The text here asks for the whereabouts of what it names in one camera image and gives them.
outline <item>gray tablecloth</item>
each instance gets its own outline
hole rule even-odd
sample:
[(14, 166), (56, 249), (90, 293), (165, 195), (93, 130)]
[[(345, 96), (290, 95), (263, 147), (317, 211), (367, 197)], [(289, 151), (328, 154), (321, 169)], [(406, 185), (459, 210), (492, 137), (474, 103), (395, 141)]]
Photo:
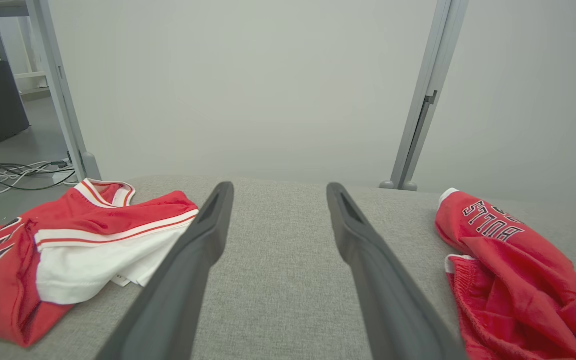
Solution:
[[(201, 207), (222, 178), (144, 177), (133, 204), (184, 191)], [(231, 178), (235, 202), (226, 250), (208, 278), (193, 357), (370, 359), (350, 268), (335, 246), (325, 184)], [(347, 187), (458, 337), (444, 258), (455, 253), (434, 221), (439, 195)], [(576, 266), (576, 209), (495, 201), (560, 248)], [(0, 360), (94, 358), (140, 287), (109, 284), (29, 349), (0, 340)]]

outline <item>white partition panel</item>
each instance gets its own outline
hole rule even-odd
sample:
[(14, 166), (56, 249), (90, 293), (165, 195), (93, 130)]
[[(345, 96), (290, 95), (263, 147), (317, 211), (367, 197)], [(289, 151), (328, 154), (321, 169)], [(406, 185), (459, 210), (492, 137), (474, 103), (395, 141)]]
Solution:
[(105, 180), (247, 176), (377, 186), (436, 0), (51, 0)]
[(576, 1), (470, 2), (413, 180), (576, 203)]

